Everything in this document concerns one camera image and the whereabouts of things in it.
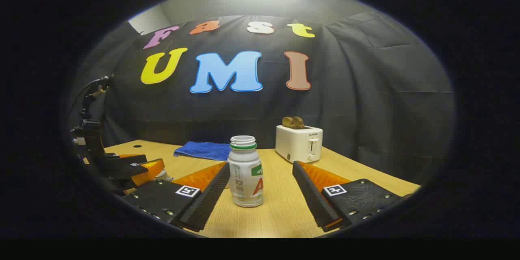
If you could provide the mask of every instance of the orange gripper pad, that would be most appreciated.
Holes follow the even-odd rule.
[[[140,166],[147,168],[148,171],[146,173],[140,173],[138,175],[132,176],[132,181],[134,181],[134,184],[137,186],[141,186],[142,184],[154,180],[154,178],[160,174],[162,170],[164,170],[164,162],[162,158],[158,160],[152,160],[151,162],[141,164]]]
[[[196,171],[195,173],[191,173],[189,175],[185,175],[182,178],[178,178],[172,183],[179,185],[192,186],[195,188],[199,188],[201,192],[204,192],[204,189],[211,183],[213,178],[219,173],[219,171],[224,167],[227,162],[221,162],[214,166],[207,167],[206,169],[201,169],[200,171]]]
[[[129,156],[137,156],[137,155],[141,155],[141,154],[120,154],[119,157],[120,158],[128,158]]]
[[[305,170],[305,173],[309,176],[310,180],[314,183],[314,186],[318,189],[318,192],[321,193],[321,190],[327,186],[337,185],[337,184],[346,184],[350,183],[350,180],[347,180],[339,175],[335,175],[330,171],[325,171],[324,169],[320,169],[319,167],[305,164],[303,162],[299,162],[299,165]]]

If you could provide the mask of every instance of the yellow letter u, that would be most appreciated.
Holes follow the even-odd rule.
[[[154,70],[156,69],[159,59],[164,56],[164,53],[150,55],[148,58],[146,58],[146,65],[143,69],[143,73],[141,74],[141,81],[144,84],[154,84],[164,81],[171,76],[173,71],[175,71],[177,64],[179,63],[180,55],[186,51],[188,51],[188,48],[178,48],[171,50],[169,52],[171,56],[169,57],[168,64],[161,73],[154,73]]]

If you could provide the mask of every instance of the blue towel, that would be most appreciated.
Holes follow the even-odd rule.
[[[227,160],[231,147],[226,143],[193,142],[186,143],[173,152],[174,156],[188,155],[208,160]]]

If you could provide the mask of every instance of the bottle neck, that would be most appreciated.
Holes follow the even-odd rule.
[[[256,148],[256,139],[253,136],[238,135],[231,138],[229,146],[234,149],[252,149]]]
[[[248,154],[248,153],[256,152],[256,148],[252,148],[252,149],[234,149],[234,148],[232,148],[231,151],[234,153]]]

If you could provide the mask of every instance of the bottle label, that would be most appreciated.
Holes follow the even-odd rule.
[[[231,165],[230,189],[244,200],[261,197],[264,189],[262,164],[250,167]]]
[[[252,176],[260,176],[263,174],[264,174],[264,172],[262,171],[262,164],[255,166],[254,168],[251,169]]]

